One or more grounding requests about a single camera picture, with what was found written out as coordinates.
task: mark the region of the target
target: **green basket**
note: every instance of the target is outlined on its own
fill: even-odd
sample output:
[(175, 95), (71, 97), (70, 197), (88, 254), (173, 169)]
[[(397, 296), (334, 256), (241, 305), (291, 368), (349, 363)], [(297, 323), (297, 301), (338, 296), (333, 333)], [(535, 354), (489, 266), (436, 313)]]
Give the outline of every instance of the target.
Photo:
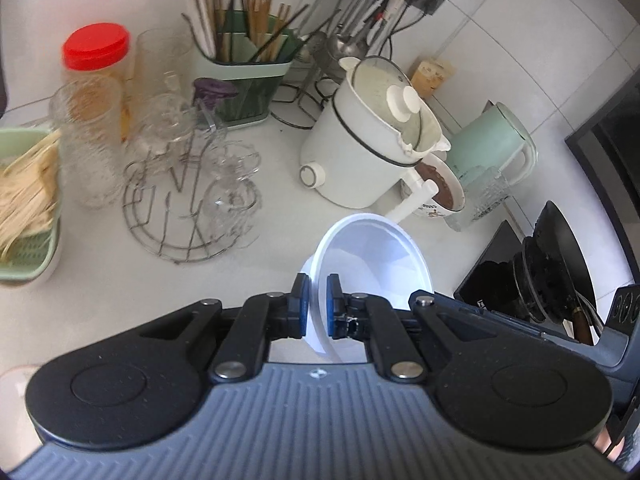
[[(0, 165), (27, 152), (31, 146), (49, 134), (45, 130), (30, 128), (0, 128)], [(0, 262), (0, 282), (27, 282), (37, 278), (49, 265), (58, 244), (58, 206), (51, 230), (16, 240), (7, 262)]]
[[(233, 20), (230, 21), (232, 23), (227, 25), (226, 30), (233, 36), (230, 45), (235, 63), (210, 60), (202, 53), (196, 41), (196, 47), (191, 50), (190, 80), (210, 77), (233, 83), (238, 95), (223, 100), (216, 106), (218, 116), (226, 126), (233, 128), (267, 118), (273, 96), (292, 61), (248, 63), (257, 49), (246, 36), (242, 12), (236, 10)], [(276, 17), (270, 16), (272, 28), (275, 22)], [(282, 45), (279, 57), (288, 59), (299, 47), (300, 40), (296, 39), (289, 29), (284, 30), (283, 37), (286, 41)]]

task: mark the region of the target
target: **white countertop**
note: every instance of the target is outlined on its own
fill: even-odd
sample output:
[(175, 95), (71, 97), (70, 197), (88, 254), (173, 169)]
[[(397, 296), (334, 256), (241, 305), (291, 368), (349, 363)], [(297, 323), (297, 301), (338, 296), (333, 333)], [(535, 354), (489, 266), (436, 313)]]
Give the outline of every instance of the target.
[[(20, 123), (28, 119), (22, 115)], [(300, 183), (298, 152), (306, 135), (273, 118), (230, 134), (262, 155), (254, 178), (264, 200), (260, 237), (208, 262), (177, 266), (148, 253), (128, 232), (119, 203), (88, 211), (65, 202), (62, 257), (49, 281), (0, 288), (0, 372), (46, 362), (201, 298), (241, 306), (253, 294), (290, 290), (325, 231), (353, 212)], [(391, 190), (370, 210), (386, 212), (381, 204), (399, 201), (397, 194)], [(505, 219), (511, 220), (500, 207), (462, 234), (441, 219), (411, 216), (401, 226), (423, 252), (435, 290), (452, 295)], [(314, 357), (311, 350), (297, 355), (303, 362)]]

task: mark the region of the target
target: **pot handle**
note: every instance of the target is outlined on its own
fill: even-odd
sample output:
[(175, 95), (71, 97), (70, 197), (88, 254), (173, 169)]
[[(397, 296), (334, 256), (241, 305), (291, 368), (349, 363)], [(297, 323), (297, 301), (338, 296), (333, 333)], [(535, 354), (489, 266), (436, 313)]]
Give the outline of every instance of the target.
[(522, 149), (522, 153), (524, 155), (524, 165), (515, 176), (508, 180), (508, 184), (510, 186), (513, 186), (514, 184), (517, 184), (521, 180), (527, 178), (533, 171), (533, 167), (538, 161), (538, 149), (533, 143), (531, 137), (527, 136), (525, 142), (526, 143)]
[(407, 171), (402, 176), (402, 180), (406, 182), (412, 193), (385, 215), (389, 220), (395, 223), (399, 223), (407, 218), (422, 204), (428, 202), (438, 193), (437, 184), (433, 180), (427, 180), (426, 182), (423, 181), (422, 177), (414, 170), (414, 168)]

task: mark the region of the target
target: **gray ribbed surface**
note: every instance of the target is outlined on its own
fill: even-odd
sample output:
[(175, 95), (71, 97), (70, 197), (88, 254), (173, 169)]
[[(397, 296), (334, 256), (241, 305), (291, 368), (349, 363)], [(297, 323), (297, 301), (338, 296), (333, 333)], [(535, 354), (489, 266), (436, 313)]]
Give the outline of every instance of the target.
[(187, 425), (136, 450), (90, 454), (53, 444), (14, 480), (605, 480), (623, 474), (587, 446), (552, 456), (500, 452), (460, 434), (417, 386), (371, 364), (265, 364), (216, 386)]

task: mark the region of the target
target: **black rubber band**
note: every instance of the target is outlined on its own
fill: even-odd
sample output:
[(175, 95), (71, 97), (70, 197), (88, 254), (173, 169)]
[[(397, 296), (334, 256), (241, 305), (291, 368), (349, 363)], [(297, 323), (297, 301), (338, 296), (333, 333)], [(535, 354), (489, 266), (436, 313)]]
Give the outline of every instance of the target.
[(389, 164), (393, 164), (394, 166), (399, 166), (400, 168), (414, 168), (415, 166), (418, 165), (418, 162), (420, 162), (419, 160), (417, 162), (411, 162), (409, 164), (407, 164), (405, 162), (396, 162), (395, 160), (391, 160), (390, 158), (382, 155), (382, 153), (378, 153), (372, 147), (368, 146), (364, 142), (364, 140), (362, 140), (360, 137), (358, 137), (356, 134), (354, 134), (353, 131), (350, 129), (350, 127), (348, 127), (347, 124), (344, 122), (343, 118), (340, 116), (340, 113), (338, 112), (338, 108), (335, 107), (335, 95), (331, 99), (331, 106), (334, 108), (335, 116), (340, 121), (340, 124), (342, 125), (342, 127), (349, 133), (349, 135), (351, 137), (353, 137), (354, 140), (356, 140), (358, 142), (359, 145), (361, 145), (363, 148), (365, 148), (369, 153), (372, 153), (377, 158), (381, 158), (382, 160), (384, 160), (385, 162), (388, 162)]

